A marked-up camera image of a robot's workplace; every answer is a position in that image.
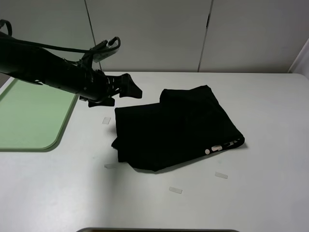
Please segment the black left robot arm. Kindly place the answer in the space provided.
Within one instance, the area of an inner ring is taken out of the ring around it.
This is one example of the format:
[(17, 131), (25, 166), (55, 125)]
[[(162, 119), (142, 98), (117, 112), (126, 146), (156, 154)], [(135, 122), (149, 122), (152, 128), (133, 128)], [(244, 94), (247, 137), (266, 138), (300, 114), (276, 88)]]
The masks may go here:
[(125, 73), (106, 75), (93, 70), (92, 63), (110, 56), (120, 47), (120, 39), (104, 40), (83, 52), (79, 61), (58, 57), (40, 45), (22, 44), (0, 34), (0, 72), (35, 85), (48, 85), (79, 96), (89, 107), (114, 106), (114, 96), (142, 98), (142, 90)]

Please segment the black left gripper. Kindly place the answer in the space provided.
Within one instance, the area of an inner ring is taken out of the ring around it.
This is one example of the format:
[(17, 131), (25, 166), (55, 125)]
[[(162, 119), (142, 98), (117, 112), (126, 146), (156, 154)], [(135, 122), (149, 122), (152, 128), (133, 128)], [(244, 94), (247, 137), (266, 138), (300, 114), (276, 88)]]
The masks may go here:
[(79, 100), (87, 101), (88, 107), (115, 106), (115, 95), (120, 98), (142, 98), (142, 90), (134, 83), (131, 75), (106, 75), (93, 69), (78, 69), (79, 81), (82, 83), (78, 92)]

